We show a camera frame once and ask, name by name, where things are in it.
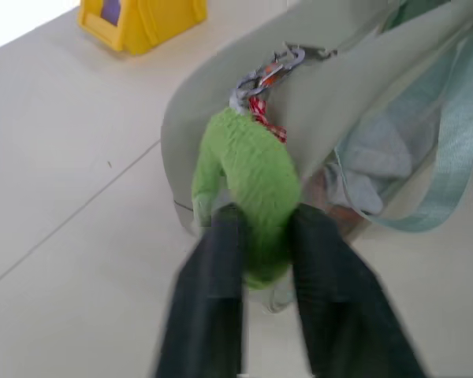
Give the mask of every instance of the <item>purple patch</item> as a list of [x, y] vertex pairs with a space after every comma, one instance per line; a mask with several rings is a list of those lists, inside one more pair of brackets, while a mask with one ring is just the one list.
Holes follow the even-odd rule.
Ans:
[[121, 13], [121, 3], [119, 0], [105, 0], [103, 2], [101, 17], [117, 26], [119, 14]]

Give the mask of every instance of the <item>yellow toy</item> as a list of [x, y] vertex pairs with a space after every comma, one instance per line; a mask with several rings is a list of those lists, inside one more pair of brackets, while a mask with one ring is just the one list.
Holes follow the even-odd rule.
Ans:
[[116, 51], [143, 54], [207, 18], [207, 0], [81, 0], [79, 25]]

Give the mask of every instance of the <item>green stuffed toy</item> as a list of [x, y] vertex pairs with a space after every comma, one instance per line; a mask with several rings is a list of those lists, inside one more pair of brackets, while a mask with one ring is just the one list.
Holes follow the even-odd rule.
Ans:
[[272, 133], [251, 116], [227, 108], [207, 125], [192, 182], [195, 219], [202, 227], [210, 226], [222, 176], [251, 226], [247, 283], [264, 288], [280, 278], [290, 262], [284, 231], [301, 196], [294, 164]]

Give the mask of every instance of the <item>green plush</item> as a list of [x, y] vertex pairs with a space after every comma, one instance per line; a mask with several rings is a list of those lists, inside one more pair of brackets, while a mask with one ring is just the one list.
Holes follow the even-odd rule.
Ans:
[[251, 226], [248, 286], [263, 288], [280, 278], [290, 262], [284, 231], [301, 196], [294, 164], [264, 126], [228, 108], [207, 125], [192, 182], [195, 219], [203, 227], [210, 226], [222, 176]]

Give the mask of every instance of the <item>bag strap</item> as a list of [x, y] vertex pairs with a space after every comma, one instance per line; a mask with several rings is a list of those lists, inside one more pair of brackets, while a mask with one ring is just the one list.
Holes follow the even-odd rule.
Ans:
[[[343, 165], [344, 141], [335, 148], [345, 194], [350, 190]], [[431, 185], [417, 210], [402, 219], [362, 217], [403, 232], [426, 232], [443, 224], [455, 211], [473, 171], [473, 35], [460, 52], [445, 92], [441, 111], [436, 162]]]

